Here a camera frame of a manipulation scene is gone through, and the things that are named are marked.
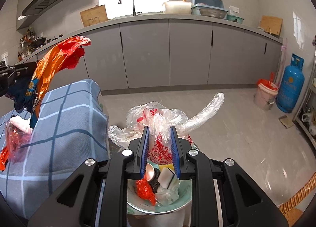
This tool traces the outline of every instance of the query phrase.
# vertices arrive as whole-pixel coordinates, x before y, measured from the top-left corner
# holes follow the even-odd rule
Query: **white bucket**
[[[277,88],[274,83],[271,83],[271,86]],[[270,110],[272,105],[274,104],[274,99],[278,92],[279,89],[275,91],[264,86],[262,83],[259,83],[257,92],[254,97],[254,103],[257,105],[257,107],[265,111]]]

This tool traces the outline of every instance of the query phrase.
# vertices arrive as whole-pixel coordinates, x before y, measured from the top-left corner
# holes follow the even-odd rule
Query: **floor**
[[[157,101],[169,109],[178,108],[191,118],[216,92],[223,92],[222,107],[213,118],[190,133],[192,140],[209,158],[221,161],[233,158],[273,202],[280,205],[314,174],[316,158],[306,137],[295,125],[285,129],[279,122],[278,118],[284,113],[275,105],[268,112],[255,106],[255,91],[224,89],[107,95],[102,96],[100,103],[108,110],[110,125],[124,128],[126,114],[133,106]],[[310,199],[301,207],[306,207]]]

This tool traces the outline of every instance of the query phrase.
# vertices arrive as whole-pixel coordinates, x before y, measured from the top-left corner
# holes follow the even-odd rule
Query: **black faucet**
[[[118,4],[121,5],[121,4],[122,4],[122,0],[119,0],[119,1],[118,1]],[[134,0],[133,0],[133,16],[135,16],[135,15],[136,15],[135,2],[134,2]]]

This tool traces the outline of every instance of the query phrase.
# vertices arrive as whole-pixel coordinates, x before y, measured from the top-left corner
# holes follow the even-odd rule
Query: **gas cylinder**
[[[291,64],[285,67],[279,93],[276,96],[276,105],[285,113],[291,113],[304,83],[302,72],[304,59],[292,54]]]

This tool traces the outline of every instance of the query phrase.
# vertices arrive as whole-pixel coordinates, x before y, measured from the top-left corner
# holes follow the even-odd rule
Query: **metal bolt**
[[[233,159],[226,159],[225,160],[225,164],[228,165],[228,166],[232,166],[235,164],[235,161]]]
[[[89,159],[86,160],[86,165],[87,165],[87,166],[94,165],[94,163],[95,163],[95,160],[92,159],[92,158],[89,158]]]
[[[191,156],[196,156],[197,154],[198,154],[198,151],[197,151],[197,150],[195,150],[195,149],[189,150],[189,155],[191,155]]]
[[[124,156],[129,156],[131,155],[133,152],[130,149],[125,149],[122,151],[122,155]]]

